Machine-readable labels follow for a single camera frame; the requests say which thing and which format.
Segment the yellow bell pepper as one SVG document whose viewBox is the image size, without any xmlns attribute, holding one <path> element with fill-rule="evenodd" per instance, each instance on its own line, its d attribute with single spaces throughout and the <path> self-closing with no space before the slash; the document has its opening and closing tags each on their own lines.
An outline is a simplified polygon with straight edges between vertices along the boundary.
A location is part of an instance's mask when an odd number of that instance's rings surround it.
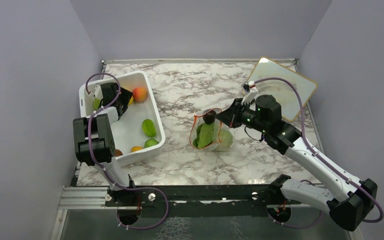
<svg viewBox="0 0 384 240">
<path fill-rule="evenodd" d="M 134 97 L 132 96 L 128 102 L 128 105 L 132 105 L 135 102 Z"/>
</svg>

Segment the dark brown avocado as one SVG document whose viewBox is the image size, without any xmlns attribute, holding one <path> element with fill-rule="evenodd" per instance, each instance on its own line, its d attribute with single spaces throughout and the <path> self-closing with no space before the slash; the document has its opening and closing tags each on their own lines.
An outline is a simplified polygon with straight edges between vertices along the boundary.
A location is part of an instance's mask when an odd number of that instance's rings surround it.
<svg viewBox="0 0 384 240">
<path fill-rule="evenodd" d="M 205 124 L 207 125 L 211 125 L 215 122 L 216 120 L 216 111 L 215 110 L 209 110 L 207 111 L 203 116 L 202 116 L 202 119 L 204 121 Z"/>
</svg>

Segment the green leafy vegetable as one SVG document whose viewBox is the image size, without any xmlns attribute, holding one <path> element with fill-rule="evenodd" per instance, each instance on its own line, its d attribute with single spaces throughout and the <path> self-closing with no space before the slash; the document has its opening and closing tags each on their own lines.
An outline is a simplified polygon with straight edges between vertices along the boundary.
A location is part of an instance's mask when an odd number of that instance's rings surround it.
<svg viewBox="0 0 384 240">
<path fill-rule="evenodd" d="M 213 142 L 214 138 L 214 123 L 202 123 L 196 129 L 196 138 L 193 140 L 192 145 L 195 148 L 203 149 Z"/>
</svg>

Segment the small orange fruit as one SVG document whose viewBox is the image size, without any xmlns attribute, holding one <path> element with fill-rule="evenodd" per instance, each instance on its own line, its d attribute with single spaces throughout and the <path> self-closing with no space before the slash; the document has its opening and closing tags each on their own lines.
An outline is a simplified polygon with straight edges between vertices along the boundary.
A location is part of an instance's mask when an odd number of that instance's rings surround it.
<svg viewBox="0 0 384 240">
<path fill-rule="evenodd" d="M 137 152 L 137 151 L 140 151 L 140 150 L 143 150 L 144 147 L 143 146 L 133 146 L 130 150 L 131 153 L 133 152 Z"/>
</svg>

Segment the green lime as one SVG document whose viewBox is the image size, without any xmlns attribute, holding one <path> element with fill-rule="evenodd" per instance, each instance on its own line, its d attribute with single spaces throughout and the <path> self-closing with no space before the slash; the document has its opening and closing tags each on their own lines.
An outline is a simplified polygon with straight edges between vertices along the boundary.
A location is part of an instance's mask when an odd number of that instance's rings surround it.
<svg viewBox="0 0 384 240">
<path fill-rule="evenodd" d="M 144 148 L 149 148 L 149 147 L 152 147 L 152 146 L 155 146 L 155 145 L 158 145 L 158 144 L 159 144 L 159 141 L 157 141 L 154 138 L 150 138 L 150 139 L 145 141 Z"/>
</svg>

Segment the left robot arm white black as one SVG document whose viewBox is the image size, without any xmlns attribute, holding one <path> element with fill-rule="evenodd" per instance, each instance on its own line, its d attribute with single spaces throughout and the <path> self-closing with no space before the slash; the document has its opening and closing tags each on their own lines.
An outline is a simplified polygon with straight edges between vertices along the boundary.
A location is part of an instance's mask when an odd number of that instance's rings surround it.
<svg viewBox="0 0 384 240">
<path fill-rule="evenodd" d="M 137 200 L 137 191 L 131 176 L 121 169 L 116 160 L 111 124 L 119 121 L 127 111 L 133 93 L 116 82 L 101 84 L 100 89 L 100 107 L 90 116 L 72 121 L 74 152 L 80 163 L 99 170 L 109 182 L 109 189 L 119 191 L 118 199 L 129 206 Z"/>
</svg>

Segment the whiteboard with wooden frame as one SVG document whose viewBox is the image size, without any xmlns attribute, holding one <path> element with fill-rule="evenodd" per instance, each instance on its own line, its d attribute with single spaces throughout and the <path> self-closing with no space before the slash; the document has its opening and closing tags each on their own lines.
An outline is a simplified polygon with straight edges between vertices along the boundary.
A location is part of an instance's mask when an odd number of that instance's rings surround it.
<svg viewBox="0 0 384 240">
<path fill-rule="evenodd" d="M 259 59 L 247 80 L 255 84 L 253 91 L 272 95 L 281 105 L 282 117 L 290 122 L 301 111 L 294 90 L 304 106 L 318 88 L 315 81 L 297 73 L 292 66 L 284 66 L 265 56 Z"/>
</svg>

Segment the orange peach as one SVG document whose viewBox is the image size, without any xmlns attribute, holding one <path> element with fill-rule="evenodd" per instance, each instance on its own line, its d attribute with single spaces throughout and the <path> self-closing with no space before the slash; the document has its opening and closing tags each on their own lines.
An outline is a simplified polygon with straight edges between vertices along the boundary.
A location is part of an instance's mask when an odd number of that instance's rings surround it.
<svg viewBox="0 0 384 240">
<path fill-rule="evenodd" d="M 136 103 L 144 102 L 148 97 L 148 91 L 144 87 L 136 87 L 133 89 L 132 94 Z"/>
</svg>

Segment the white plastic bin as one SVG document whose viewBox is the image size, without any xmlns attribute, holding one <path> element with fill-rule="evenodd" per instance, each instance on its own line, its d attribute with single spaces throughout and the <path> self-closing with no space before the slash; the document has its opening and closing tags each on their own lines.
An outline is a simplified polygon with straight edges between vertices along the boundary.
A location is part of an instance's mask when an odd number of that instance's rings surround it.
<svg viewBox="0 0 384 240">
<path fill-rule="evenodd" d="M 148 93 L 145 101 L 134 102 L 128 105 L 127 111 L 120 120 L 110 125 L 115 147 L 123 153 L 122 156 L 116 157 L 118 163 L 121 166 L 126 166 L 158 156 L 162 152 L 162 146 L 166 137 L 148 76 L 143 71 L 134 71 L 117 77 L 109 76 L 106 79 L 83 84 L 78 92 L 80 118 L 88 117 L 95 111 L 93 108 L 93 101 L 95 99 L 93 94 L 94 86 L 105 83 L 117 83 L 130 92 L 133 92 L 135 88 L 141 87 L 145 88 Z M 153 121 L 156 128 L 155 137 L 149 137 L 144 134 L 142 122 L 145 119 Z M 131 152 L 131 148 L 134 146 L 144 147 L 144 143 L 148 139 L 155 139 L 159 141 L 159 144 Z"/>
</svg>

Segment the clear zip bag orange zipper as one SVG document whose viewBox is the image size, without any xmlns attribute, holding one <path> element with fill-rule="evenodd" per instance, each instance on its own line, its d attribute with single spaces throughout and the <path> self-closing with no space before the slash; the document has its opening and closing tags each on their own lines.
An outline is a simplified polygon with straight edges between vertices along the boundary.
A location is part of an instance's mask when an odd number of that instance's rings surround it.
<svg viewBox="0 0 384 240">
<path fill-rule="evenodd" d="M 228 127 L 216 119 L 221 112 L 221 108 L 210 108 L 193 114 L 189 144 L 194 149 L 227 152 L 232 148 L 234 136 Z"/>
</svg>

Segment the black mounting rail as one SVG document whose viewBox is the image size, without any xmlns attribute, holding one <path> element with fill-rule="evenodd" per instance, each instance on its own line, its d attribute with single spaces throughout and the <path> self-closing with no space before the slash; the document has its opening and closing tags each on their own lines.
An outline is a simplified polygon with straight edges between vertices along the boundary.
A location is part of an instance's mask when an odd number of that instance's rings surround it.
<svg viewBox="0 0 384 240">
<path fill-rule="evenodd" d="M 121 216 L 162 217 L 267 217 L 268 207 L 297 205 L 270 184 L 156 185 L 135 190 L 108 189 L 105 206 Z"/>
</svg>

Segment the green cabbage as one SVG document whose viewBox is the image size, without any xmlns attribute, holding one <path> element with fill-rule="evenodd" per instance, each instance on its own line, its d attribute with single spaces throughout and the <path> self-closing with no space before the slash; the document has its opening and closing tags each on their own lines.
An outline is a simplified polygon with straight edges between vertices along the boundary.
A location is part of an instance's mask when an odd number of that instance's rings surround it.
<svg viewBox="0 0 384 240">
<path fill-rule="evenodd" d="M 97 111 L 100 107 L 101 107 L 101 103 L 102 102 L 102 100 L 101 99 L 98 99 L 98 98 L 95 98 L 94 100 L 93 100 L 93 104 L 92 104 L 92 106 L 93 106 L 93 109 L 95 110 L 95 111 Z"/>
<path fill-rule="evenodd" d="M 215 148 L 215 151 L 226 152 L 229 151 L 234 144 L 234 137 L 228 129 L 221 129 L 219 133 L 220 143 Z"/>
</svg>

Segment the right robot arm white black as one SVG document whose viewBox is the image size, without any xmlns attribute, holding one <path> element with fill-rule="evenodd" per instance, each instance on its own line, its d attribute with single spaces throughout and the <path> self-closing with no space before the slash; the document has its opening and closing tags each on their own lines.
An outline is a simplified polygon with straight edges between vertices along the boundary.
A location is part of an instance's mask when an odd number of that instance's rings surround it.
<svg viewBox="0 0 384 240">
<path fill-rule="evenodd" d="M 342 229 L 353 232 L 374 208 L 378 186 L 371 179 L 360 180 L 348 173 L 304 136 L 304 132 L 282 119 L 282 107 L 271 95 L 260 95 L 255 109 L 242 98 L 215 118 L 229 128 L 246 126 L 261 133 L 261 140 L 316 177 L 324 188 L 302 183 L 282 174 L 265 195 L 272 203 L 298 201 L 328 213 Z"/>
</svg>

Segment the brown round fruit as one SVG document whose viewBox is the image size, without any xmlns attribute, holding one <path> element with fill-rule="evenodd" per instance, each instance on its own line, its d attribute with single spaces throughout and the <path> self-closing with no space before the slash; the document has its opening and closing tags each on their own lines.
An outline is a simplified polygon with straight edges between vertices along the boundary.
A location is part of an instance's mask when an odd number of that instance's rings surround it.
<svg viewBox="0 0 384 240">
<path fill-rule="evenodd" d="M 116 157 L 120 157 L 120 156 L 122 156 L 122 155 L 123 155 L 123 153 L 122 153 L 121 150 L 119 150 L 119 149 L 116 149 L 116 150 L 115 150 L 115 156 L 116 156 Z"/>
</svg>

